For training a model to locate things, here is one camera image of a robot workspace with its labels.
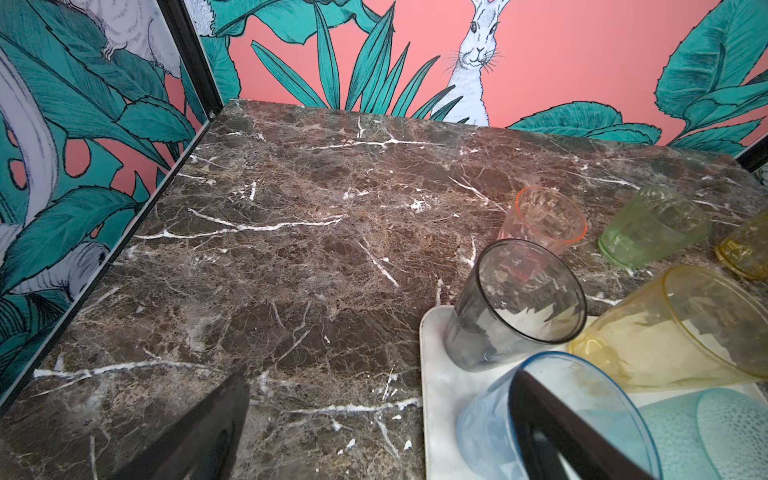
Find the table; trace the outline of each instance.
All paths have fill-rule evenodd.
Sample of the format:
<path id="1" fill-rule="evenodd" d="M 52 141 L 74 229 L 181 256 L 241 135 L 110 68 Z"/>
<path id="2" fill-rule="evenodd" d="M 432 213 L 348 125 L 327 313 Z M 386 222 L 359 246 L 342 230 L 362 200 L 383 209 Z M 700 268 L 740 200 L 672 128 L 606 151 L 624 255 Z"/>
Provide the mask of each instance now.
<path id="1" fill-rule="evenodd" d="M 597 238 L 646 184 L 713 236 L 621 269 Z M 587 215 L 563 260 L 590 315 L 675 263 L 735 279 L 713 246 L 768 204 L 724 155 L 235 101 L 0 419 L 2 477 L 107 478 L 242 369 L 233 478 L 423 478 L 419 321 L 528 185 Z"/>

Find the glass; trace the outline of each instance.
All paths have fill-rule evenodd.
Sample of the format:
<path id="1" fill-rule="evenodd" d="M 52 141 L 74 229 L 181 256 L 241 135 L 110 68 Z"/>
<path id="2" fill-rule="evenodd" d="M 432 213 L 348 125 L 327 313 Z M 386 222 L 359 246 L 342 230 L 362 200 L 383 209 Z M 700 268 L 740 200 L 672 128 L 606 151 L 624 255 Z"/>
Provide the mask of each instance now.
<path id="1" fill-rule="evenodd" d="M 519 238 L 562 255 L 587 233 L 587 219 L 568 197 L 546 187 L 520 190 L 498 232 L 498 240 Z"/>
<path id="2" fill-rule="evenodd" d="M 462 410 L 456 422 L 456 441 L 473 472 L 485 480 L 528 477 L 518 454 L 509 405 L 512 380 L 523 370 L 635 465 L 660 478 L 654 442 L 632 401 L 595 366 L 561 352 L 544 352 L 526 359 Z"/>
<path id="3" fill-rule="evenodd" d="M 749 280 L 768 280 L 768 210 L 737 228 L 715 247 L 725 266 Z"/>
<path id="4" fill-rule="evenodd" d="M 665 480 L 752 480 L 768 472 L 768 409 L 729 389 L 640 408 Z"/>
<path id="5" fill-rule="evenodd" d="M 676 266 L 608 310 L 568 346 L 628 392 L 768 379 L 768 310 L 735 283 Z"/>
<path id="6" fill-rule="evenodd" d="M 459 367 L 478 372 L 575 338 L 587 302 L 576 277 L 535 243 L 499 240 L 480 253 L 443 343 Z"/>
<path id="7" fill-rule="evenodd" d="M 694 202 L 666 187 L 641 188 L 616 214 L 598 246 L 624 268 L 637 268 L 702 240 L 711 221 Z"/>

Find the pink wall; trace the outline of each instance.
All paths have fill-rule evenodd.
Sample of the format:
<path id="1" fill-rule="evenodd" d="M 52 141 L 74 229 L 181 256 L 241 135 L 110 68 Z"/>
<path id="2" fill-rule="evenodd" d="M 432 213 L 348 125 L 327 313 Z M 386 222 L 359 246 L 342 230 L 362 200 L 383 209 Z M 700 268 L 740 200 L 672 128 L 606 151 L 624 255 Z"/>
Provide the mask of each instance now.
<path id="1" fill-rule="evenodd" d="M 369 0 L 382 14 L 391 0 Z M 718 0 L 512 0 L 496 32 L 498 66 L 483 74 L 484 101 L 492 126 L 570 101 L 597 101 L 619 110 L 625 122 L 663 130 L 660 144 L 672 140 L 684 122 L 661 112 L 654 91 L 669 56 Z M 441 55 L 411 106 L 410 114 L 442 90 L 451 75 L 449 58 L 465 37 L 474 7 L 471 0 L 405 0 L 395 8 L 392 62 L 410 41 L 400 89 L 430 58 Z M 366 39 L 354 22 L 331 30 L 339 63 L 342 104 L 356 56 Z M 245 34 L 232 38 L 242 98 L 295 104 L 296 99 L 265 69 L 251 48 L 256 40 L 295 69 L 318 92 L 316 37 L 305 45 L 281 41 L 256 17 Z M 751 76 L 768 68 L 764 55 Z M 763 118 L 768 107 L 725 124 Z M 743 143 L 768 131 L 764 121 Z"/>

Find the mural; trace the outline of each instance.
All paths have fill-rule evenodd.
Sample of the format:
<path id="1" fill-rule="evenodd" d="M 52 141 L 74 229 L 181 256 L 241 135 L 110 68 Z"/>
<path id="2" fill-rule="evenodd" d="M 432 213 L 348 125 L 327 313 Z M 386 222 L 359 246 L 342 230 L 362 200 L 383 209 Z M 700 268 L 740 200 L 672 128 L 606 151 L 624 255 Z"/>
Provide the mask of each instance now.
<path id="1" fill-rule="evenodd" d="M 768 131 L 764 0 L 187 3 L 232 97 L 729 154 Z"/>
<path id="2" fill-rule="evenodd" d="M 2 402 L 205 118 L 155 0 L 5 2 L 0 79 Z"/>

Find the yellow cup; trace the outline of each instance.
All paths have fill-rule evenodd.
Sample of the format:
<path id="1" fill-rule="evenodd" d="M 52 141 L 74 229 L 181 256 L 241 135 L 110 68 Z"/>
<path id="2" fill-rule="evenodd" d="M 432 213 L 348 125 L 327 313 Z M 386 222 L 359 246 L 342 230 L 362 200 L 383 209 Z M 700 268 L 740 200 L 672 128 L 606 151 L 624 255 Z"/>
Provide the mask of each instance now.
<path id="1" fill-rule="evenodd" d="M 728 268 L 749 280 L 768 280 L 768 210 L 751 217 L 715 247 Z"/>
<path id="2" fill-rule="evenodd" d="M 675 266 L 568 344 L 628 392 L 768 379 L 768 310 L 735 283 Z"/>

